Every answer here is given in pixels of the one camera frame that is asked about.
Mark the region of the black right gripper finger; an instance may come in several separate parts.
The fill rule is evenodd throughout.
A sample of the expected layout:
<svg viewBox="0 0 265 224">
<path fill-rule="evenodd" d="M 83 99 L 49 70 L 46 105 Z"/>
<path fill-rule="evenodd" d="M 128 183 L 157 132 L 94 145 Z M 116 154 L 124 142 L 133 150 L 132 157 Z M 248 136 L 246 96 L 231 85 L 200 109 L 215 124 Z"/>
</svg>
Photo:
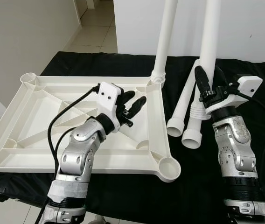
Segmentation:
<svg viewBox="0 0 265 224">
<path fill-rule="evenodd" d="M 227 80 L 224 71 L 218 66 L 214 68 L 214 90 L 223 91 L 227 87 Z"/>
<path fill-rule="evenodd" d="M 209 84 L 209 77 L 204 68 L 200 65 L 195 68 L 195 85 L 198 87 L 201 99 L 213 98 L 213 90 Z"/>
</svg>

